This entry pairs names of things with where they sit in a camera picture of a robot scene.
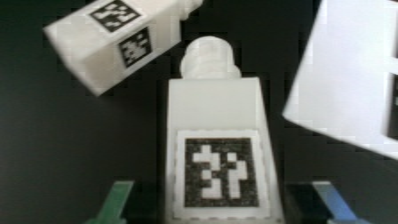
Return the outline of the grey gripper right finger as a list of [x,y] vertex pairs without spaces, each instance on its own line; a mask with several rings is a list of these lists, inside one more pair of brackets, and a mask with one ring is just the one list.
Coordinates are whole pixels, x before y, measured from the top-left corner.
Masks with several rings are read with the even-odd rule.
[[331,183],[328,181],[314,181],[312,188],[331,215],[326,219],[326,224],[372,224],[354,215]]

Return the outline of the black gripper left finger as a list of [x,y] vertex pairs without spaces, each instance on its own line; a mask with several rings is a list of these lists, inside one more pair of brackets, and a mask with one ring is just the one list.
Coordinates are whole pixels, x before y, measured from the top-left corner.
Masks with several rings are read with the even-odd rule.
[[115,181],[104,198],[102,206],[93,218],[83,224],[125,224],[122,217],[124,206],[131,194],[132,181]]

